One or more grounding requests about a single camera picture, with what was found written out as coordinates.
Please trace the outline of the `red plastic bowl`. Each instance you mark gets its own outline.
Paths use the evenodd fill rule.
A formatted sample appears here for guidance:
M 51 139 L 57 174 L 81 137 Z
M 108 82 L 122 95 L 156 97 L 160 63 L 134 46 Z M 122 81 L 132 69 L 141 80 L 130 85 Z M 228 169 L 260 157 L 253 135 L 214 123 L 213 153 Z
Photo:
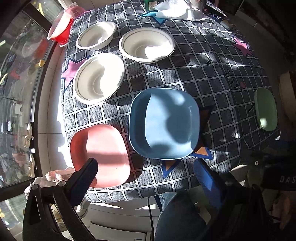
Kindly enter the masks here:
M 48 32 L 47 40 L 56 41 L 60 46 L 67 44 L 73 22 L 72 16 L 62 10 L 54 20 Z

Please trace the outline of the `blue square plate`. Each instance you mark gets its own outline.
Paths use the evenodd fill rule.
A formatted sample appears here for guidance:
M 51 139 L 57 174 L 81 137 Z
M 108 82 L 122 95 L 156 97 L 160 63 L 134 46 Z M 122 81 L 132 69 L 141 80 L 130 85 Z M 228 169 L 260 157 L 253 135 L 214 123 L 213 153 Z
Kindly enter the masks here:
M 188 93 L 150 88 L 132 101 L 128 137 L 141 156 L 177 160 L 193 153 L 200 135 L 200 110 Z

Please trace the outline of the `blue packet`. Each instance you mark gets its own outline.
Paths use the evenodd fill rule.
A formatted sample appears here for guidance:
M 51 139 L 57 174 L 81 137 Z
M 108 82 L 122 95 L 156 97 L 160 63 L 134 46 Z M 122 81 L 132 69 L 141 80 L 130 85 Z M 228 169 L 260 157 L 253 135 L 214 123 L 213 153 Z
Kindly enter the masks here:
M 227 30 L 233 30 L 232 25 L 227 20 L 225 20 L 224 18 L 222 18 L 221 16 L 218 16 L 215 13 L 209 13 L 208 14 L 208 17 L 210 17 L 211 19 L 213 19 L 214 21 L 216 21 L 217 23 L 219 23 L 221 26 L 223 26 Z

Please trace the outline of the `white towel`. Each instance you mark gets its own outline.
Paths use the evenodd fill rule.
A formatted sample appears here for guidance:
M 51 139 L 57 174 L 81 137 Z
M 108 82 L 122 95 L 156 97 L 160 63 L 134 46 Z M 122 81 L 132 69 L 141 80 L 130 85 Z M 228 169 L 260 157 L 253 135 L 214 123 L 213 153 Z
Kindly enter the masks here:
M 210 19 L 200 10 L 192 8 L 186 1 L 163 1 L 155 6 L 155 17 L 165 20 L 208 22 Z

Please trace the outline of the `green square plate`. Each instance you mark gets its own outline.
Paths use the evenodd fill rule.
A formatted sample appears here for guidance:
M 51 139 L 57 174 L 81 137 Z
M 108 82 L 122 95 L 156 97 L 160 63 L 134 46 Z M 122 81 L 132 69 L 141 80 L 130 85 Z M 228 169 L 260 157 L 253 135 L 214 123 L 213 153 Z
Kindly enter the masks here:
M 278 125 L 278 112 L 273 94 L 266 88 L 258 88 L 254 94 L 254 104 L 259 127 L 274 131 Z

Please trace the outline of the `pink square plate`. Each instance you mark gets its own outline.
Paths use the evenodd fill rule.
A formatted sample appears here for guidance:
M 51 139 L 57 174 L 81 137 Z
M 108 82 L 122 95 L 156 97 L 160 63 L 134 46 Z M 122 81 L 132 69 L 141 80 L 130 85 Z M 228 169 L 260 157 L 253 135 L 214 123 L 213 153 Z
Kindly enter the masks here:
M 98 163 L 90 187 L 109 188 L 123 184 L 131 172 L 125 142 L 113 126 L 98 124 L 79 130 L 70 142 L 70 155 L 76 171 L 93 158 Z

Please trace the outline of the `checkered star tablecloth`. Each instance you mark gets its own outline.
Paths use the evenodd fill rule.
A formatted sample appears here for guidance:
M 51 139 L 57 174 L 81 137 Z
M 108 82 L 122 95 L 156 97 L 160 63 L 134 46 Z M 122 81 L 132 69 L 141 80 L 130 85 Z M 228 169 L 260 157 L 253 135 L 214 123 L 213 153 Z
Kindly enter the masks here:
M 91 202 L 133 200 L 198 185 L 193 157 L 177 161 L 168 176 L 164 176 L 163 161 L 142 157 L 130 145 L 130 106 L 145 89 L 182 90 L 194 97 L 199 107 L 213 107 L 202 137 L 212 154 L 206 163 L 220 174 L 240 164 L 242 148 L 263 149 L 278 135 L 278 131 L 264 131 L 257 124 L 251 107 L 254 94 L 260 87 L 270 88 L 270 84 L 259 59 L 238 49 L 238 44 L 246 43 L 246 39 L 237 28 L 227 30 L 215 21 L 167 20 L 159 25 L 143 17 L 143 13 L 142 1 L 121 1 L 85 13 L 71 28 L 63 70 L 95 55 L 94 51 L 78 49 L 76 40 L 86 28 L 100 21 L 117 24 L 113 40 L 102 49 L 104 53 L 120 55 L 120 38 L 141 27 L 161 29 L 176 42 L 174 53 L 157 63 L 141 64 L 123 57 L 122 85 L 111 98 L 99 104 L 81 103 L 74 96 L 72 81 L 62 78 L 61 106 L 67 139 L 82 128 L 105 123 L 121 133 L 127 147 L 131 166 L 128 180 L 111 188 L 90 188 L 86 198 Z

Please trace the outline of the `small white bowl back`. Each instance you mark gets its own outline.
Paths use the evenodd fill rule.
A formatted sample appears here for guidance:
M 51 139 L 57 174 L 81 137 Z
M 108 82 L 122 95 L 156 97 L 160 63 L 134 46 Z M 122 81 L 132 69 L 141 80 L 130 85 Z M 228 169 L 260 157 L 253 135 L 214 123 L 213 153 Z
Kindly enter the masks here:
M 100 50 L 112 41 L 116 30 L 114 22 L 103 21 L 91 25 L 78 36 L 76 47 L 81 50 Z

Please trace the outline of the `green bottle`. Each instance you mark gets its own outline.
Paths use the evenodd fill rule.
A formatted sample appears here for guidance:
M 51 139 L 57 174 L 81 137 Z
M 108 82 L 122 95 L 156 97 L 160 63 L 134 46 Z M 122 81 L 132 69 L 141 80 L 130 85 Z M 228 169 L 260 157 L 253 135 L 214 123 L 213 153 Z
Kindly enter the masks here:
M 146 11 L 156 11 L 158 0 L 144 0 L 144 7 Z

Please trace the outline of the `large white bowl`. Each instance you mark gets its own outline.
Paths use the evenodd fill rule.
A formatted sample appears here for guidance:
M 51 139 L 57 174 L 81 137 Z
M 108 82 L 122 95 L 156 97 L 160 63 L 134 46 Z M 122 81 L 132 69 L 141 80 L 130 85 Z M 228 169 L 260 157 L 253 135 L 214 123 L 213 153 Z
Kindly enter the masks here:
M 119 40 L 121 54 L 138 63 L 156 63 L 175 51 L 175 40 L 157 28 L 137 28 L 124 34 Z

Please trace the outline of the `yellow window knob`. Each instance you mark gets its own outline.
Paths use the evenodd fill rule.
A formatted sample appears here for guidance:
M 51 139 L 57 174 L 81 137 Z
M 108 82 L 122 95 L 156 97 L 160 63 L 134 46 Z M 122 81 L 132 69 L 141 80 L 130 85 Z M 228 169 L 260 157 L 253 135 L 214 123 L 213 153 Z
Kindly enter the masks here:
M 44 65 L 45 65 L 45 61 L 44 60 L 40 60 L 39 62 L 38 62 L 38 66 L 39 67 L 43 67 Z

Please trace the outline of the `blue jeans leg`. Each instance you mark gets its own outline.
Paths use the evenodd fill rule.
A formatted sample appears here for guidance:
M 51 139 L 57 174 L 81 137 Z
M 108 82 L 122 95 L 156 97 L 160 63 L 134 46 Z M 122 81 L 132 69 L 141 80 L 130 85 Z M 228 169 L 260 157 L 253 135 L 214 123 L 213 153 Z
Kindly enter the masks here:
M 206 222 L 186 190 L 159 196 L 162 206 L 156 226 L 155 240 L 200 240 Z

